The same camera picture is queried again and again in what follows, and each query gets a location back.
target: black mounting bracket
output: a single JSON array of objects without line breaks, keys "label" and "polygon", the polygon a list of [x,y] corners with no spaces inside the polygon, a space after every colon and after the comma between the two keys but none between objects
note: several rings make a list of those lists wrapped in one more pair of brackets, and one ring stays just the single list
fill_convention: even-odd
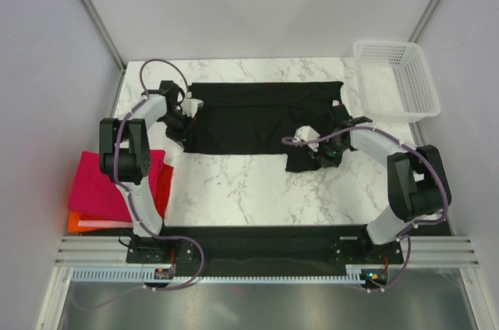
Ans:
[{"label": "black mounting bracket", "polygon": [[[417,147],[433,166],[451,203],[451,190],[445,175],[444,165],[438,149],[433,145]],[[421,215],[431,215],[443,207],[441,193],[426,166],[410,153],[395,153],[387,157],[388,201],[394,214],[404,222],[410,222]],[[423,174],[416,182],[414,172]]]},{"label": "black mounting bracket", "polygon": [[[121,120],[105,118],[99,125],[99,166],[101,172],[114,182],[115,142]],[[150,171],[150,148],[147,139],[146,121],[130,119],[125,122],[123,140],[129,141],[128,148],[119,148],[118,179],[120,182],[140,184]]]}]

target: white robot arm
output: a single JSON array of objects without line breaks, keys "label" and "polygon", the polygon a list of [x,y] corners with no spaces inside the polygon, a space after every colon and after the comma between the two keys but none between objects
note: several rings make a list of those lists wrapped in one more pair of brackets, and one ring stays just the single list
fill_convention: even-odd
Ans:
[{"label": "white robot arm", "polygon": [[[157,213],[150,191],[148,174],[150,171],[150,148],[147,131],[158,121],[167,125],[166,136],[182,143],[192,125],[197,110],[203,106],[201,100],[186,98],[178,103],[180,88],[171,81],[161,82],[159,90],[149,90],[149,96],[126,121],[123,138],[129,141],[129,147],[119,148],[118,178],[125,186],[117,184],[126,205],[132,215],[133,233],[149,237],[148,230],[158,234],[163,226],[163,219]],[[101,171],[114,183],[115,142],[120,119],[103,119],[99,132],[99,157]],[[133,208],[129,202],[133,199]]]}]

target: wire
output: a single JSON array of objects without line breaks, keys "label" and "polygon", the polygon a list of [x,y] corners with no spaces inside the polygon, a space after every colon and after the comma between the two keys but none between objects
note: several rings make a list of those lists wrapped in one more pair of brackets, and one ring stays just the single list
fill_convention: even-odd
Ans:
[{"label": "wire", "polygon": [[143,88],[143,92],[146,95],[146,98],[149,98],[149,91],[147,90],[146,84],[143,81],[143,70],[146,68],[147,65],[149,65],[152,62],[166,63],[167,65],[169,65],[169,66],[173,67],[175,70],[177,70],[177,73],[180,74],[180,76],[182,77],[182,80],[184,81],[184,84],[186,85],[186,93],[189,92],[189,84],[187,83],[187,79],[184,76],[183,72],[180,71],[180,69],[177,66],[175,66],[173,63],[167,61],[166,59],[148,59],[146,62],[144,62],[142,64],[142,66],[140,67],[140,70],[139,70],[139,81],[140,81],[140,85]]},{"label": "wire", "polygon": [[188,236],[180,236],[180,235],[177,235],[177,236],[159,236],[159,235],[156,235],[154,232],[152,232],[150,229],[148,229],[147,226],[143,223],[142,219],[140,219],[139,214],[136,211],[135,204],[133,203],[132,193],[130,192],[130,188],[127,185],[125,185],[122,182],[120,182],[119,181],[119,176],[118,176],[119,145],[122,142],[123,130],[125,129],[126,121],[128,121],[130,119],[130,117],[132,116],[132,114],[136,110],[138,110],[142,105],[144,105],[144,103],[149,98],[149,94],[146,92],[147,89],[146,89],[146,86],[145,86],[145,84],[143,82],[142,72],[143,72],[144,67],[148,63],[151,63],[151,62],[154,62],[154,61],[163,62],[163,63],[166,63],[166,64],[168,64],[170,66],[173,66],[181,74],[182,78],[184,79],[184,83],[186,84],[187,91],[189,91],[189,85],[187,84],[186,78],[183,76],[183,74],[179,70],[179,68],[177,68],[175,65],[173,65],[169,61],[166,61],[164,59],[150,59],[150,60],[146,61],[140,67],[140,72],[139,72],[139,74],[140,74],[140,84],[142,85],[142,88],[144,89],[144,93],[145,93],[146,97],[143,98],[137,105],[135,105],[130,112],[126,113],[126,115],[123,117],[123,120],[119,124],[118,135],[116,137],[116,143],[115,143],[115,156],[114,156],[114,161],[113,161],[113,180],[115,181],[116,185],[118,185],[121,188],[123,188],[123,190],[128,194],[128,202],[129,202],[129,206],[130,206],[130,211],[132,212],[133,217],[139,223],[139,226],[147,234],[149,234],[151,237],[153,237],[153,238],[155,238],[157,240],[186,240],[186,241],[190,242],[192,245],[196,246],[196,248],[199,250],[200,255],[201,255],[200,267],[197,270],[197,272],[190,279],[188,279],[187,281],[185,281],[183,283],[180,283],[177,286],[171,286],[171,287],[169,286],[169,287],[164,287],[164,288],[156,288],[157,291],[158,290],[159,291],[173,291],[173,290],[176,290],[176,289],[183,289],[183,288],[186,288],[187,286],[190,286],[201,275],[201,272],[203,271],[203,268],[204,268],[204,251],[203,251],[203,248],[201,247],[201,245],[196,240],[194,240],[192,238],[189,238]]},{"label": "wire", "polygon": [[386,282],[387,282],[387,283],[385,283],[384,285],[382,285],[382,284],[380,284],[380,283],[378,283],[378,282],[374,281],[374,279],[372,279],[372,278],[371,278],[371,279],[369,279],[369,280],[370,280],[370,282],[371,282],[371,283],[373,283],[375,286],[378,286],[378,287],[383,287],[383,288],[384,288],[384,287],[386,287],[387,283],[388,283],[388,282],[390,282],[390,273],[388,273],[388,271],[387,271],[387,279],[386,279]]},{"label": "wire", "polygon": [[423,219],[422,220],[416,220],[413,223],[411,223],[410,225],[408,225],[405,229],[403,229],[397,235],[397,237],[399,238],[399,240],[407,239],[407,256],[405,257],[405,261],[404,261],[404,264],[402,265],[402,268],[400,269],[400,271],[398,272],[398,274],[395,276],[395,278],[393,279],[393,281],[387,283],[386,286],[380,287],[379,289],[370,289],[370,291],[368,291],[368,292],[371,292],[371,293],[384,292],[385,289],[387,289],[388,287],[393,286],[398,281],[398,279],[400,278],[400,276],[402,275],[402,273],[407,268],[407,264],[409,263],[409,258],[411,257],[411,238],[410,238],[409,235],[406,235],[406,233],[412,227],[414,227],[414,225],[436,225],[438,223],[441,223],[441,222],[445,221],[447,219],[447,216],[448,216],[449,201],[448,201],[447,192],[445,191],[444,183],[442,182],[442,179],[440,178],[440,176],[438,175],[438,173],[434,169],[434,167],[430,164],[430,162],[428,160],[426,160],[424,158],[424,156],[422,154],[420,154],[415,149],[411,148],[409,145],[399,142],[399,140],[396,137],[393,137],[389,133],[386,133],[383,130],[374,129],[372,126],[352,126],[352,127],[347,127],[345,129],[342,129],[342,130],[334,131],[333,133],[330,133],[329,135],[327,135],[325,137],[320,137],[318,139],[309,140],[309,141],[295,141],[294,137],[283,137],[281,139],[281,141],[282,141],[283,144],[286,144],[286,145],[291,145],[291,146],[295,146],[295,147],[301,147],[303,145],[308,145],[308,144],[313,144],[313,143],[320,143],[322,141],[330,140],[333,137],[336,137],[338,135],[342,135],[343,133],[347,133],[347,132],[350,132],[350,131],[353,131],[353,130],[367,130],[367,131],[370,131],[372,133],[377,133],[378,135],[381,135],[382,137],[385,137],[386,139],[390,140],[391,142],[399,145],[400,147],[402,147],[403,149],[405,149],[406,151],[408,151],[410,154],[416,156],[419,159],[419,161],[421,161],[421,163],[430,172],[432,178],[434,179],[435,184],[437,184],[437,187],[438,187],[438,189],[439,189],[439,191],[441,193],[442,201],[443,201],[442,213],[441,213],[441,216],[439,217],[439,219],[436,219],[436,220],[423,220]]},{"label": "wire", "polygon": [[390,260],[388,260],[388,256],[384,256],[384,268],[381,274],[384,274],[385,272],[388,271],[388,266],[390,265]]},{"label": "wire", "polygon": [[103,303],[100,303],[100,304],[97,304],[97,305],[92,305],[90,307],[84,307],[83,305],[81,305],[80,303],[78,303],[76,301],[76,298],[75,298],[75,288],[74,286],[71,288],[71,303],[76,307],[76,309],[78,310],[83,310],[83,311],[88,311],[88,310],[95,310],[95,309],[99,309],[99,308],[102,308],[102,307],[105,307],[106,305],[110,304],[110,303],[113,303],[115,302],[116,300],[119,300],[121,299],[122,297],[130,294],[130,293],[134,293],[135,291],[138,291],[139,289],[143,289],[143,286],[134,286],[132,287],[131,289],[127,289],[126,291],[123,291],[122,293],[120,293],[119,295],[116,295],[114,297],[112,297],[111,299],[108,299],[106,300],[105,302]]},{"label": "wire", "polygon": [[399,145],[400,147],[402,147],[403,149],[408,151],[410,154],[416,156],[421,161],[421,163],[428,169],[428,171],[430,172],[431,176],[434,179],[435,184],[437,184],[437,187],[441,193],[443,206],[442,206],[442,213],[441,213],[441,216],[439,217],[439,219],[416,220],[413,223],[411,223],[410,225],[408,225],[405,229],[403,229],[397,236],[400,237],[400,236],[405,235],[412,227],[414,227],[414,225],[436,225],[436,224],[441,223],[447,219],[448,210],[449,210],[449,200],[447,197],[447,192],[445,192],[444,183],[442,182],[442,179],[438,175],[437,171],[430,164],[430,162],[426,158],[424,158],[424,156],[422,154],[420,154],[415,149],[411,148],[409,145],[401,143],[396,137],[393,137],[392,135],[384,132],[383,130],[374,129],[372,126],[352,126],[352,127],[347,127],[345,129],[342,129],[342,130],[334,131],[333,133],[330,133],[329,135],[327,135],[325,137],[320,137],[320,138],[315,139],[315,140],[295,141],[294,137],[283,137],[281,139],[281,141],[283,144],[286,144],[286,145],[301,147],[303,145],[320,143],[320,142],[323,142],[326,140],[330,140],[333,137],[337,137],[338,135],[342,135],[343,133],[348,133],[348,132],[353,131],[353,130],[367,130],[367,131],[370,131],[372,133],[377,133],[378,135],[381,135],[382,137],[385,137],[386,139],[390,140],[391,142]]}]

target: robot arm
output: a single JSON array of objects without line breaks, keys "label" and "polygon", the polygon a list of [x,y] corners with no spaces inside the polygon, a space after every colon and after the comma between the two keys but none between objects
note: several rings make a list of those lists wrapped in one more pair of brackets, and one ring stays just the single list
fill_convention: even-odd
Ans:
[{"label": "robot arm", "polygon": [[[179,104],[178,97],[184,99]],[[139,225],[134,211],[144,225],[158,234],[163,226],[162,217],[157,213],[150,192],[148,175],[150,171],[150,148],[147,131],[157,121],[167,125],[166,136],[182,143],[193,123],[201,100],[186,98],[183,91],[172,81],[161,82],[159,90],[149,90],[147,100],[132,113],[123,130],[123,140],[129,141],[128,147],[119,148],[118,178],[125,183],[127,190],[117,185],[132,215],[133,232],[138,236],[150,236]],[[122,120],[102,119],[99,129],[99,159],[101,171],[114,183],[115,142]],[[134,209],[130,207],[129,194],[133,198]]]},{"label": "robot arm", "polygon": [[[336,115],[344,117],[335,130],[350,126],[374,126],[366,117],[352,119],[344,105],[333,107]],[[300,127],[295,138],[301,141],[316,140],[319,133],[310,126]],[[363,230],[365,243],[382,245],[395,240],[414,221],[433,215],[443,207],[442,196],[433,177],[419,160],[386,137],[369,130],[353,130],[321,143],[308,144],[312,157],[322,167],[337,167],[344,151],[363,151],[380,162],[388,171],[388,204],[381,214]],[[447,178],[438,149],[432,145],[412,147],[435,169],[451,201]],[[415,174],[423,178],[416,180]]]}]

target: metal floor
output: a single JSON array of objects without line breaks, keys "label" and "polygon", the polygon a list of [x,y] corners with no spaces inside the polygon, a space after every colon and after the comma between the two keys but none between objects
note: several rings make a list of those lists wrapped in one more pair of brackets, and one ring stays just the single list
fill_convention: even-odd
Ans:
[{"label": "metal floor", "polygon": [[[136,284],[72,283],[95,305]],[[60,329],[477,329],[458,270],[408,270],[386,293],[339,285],[204,283],[171,293],[139,290],[99,310],[66,303]]]}]

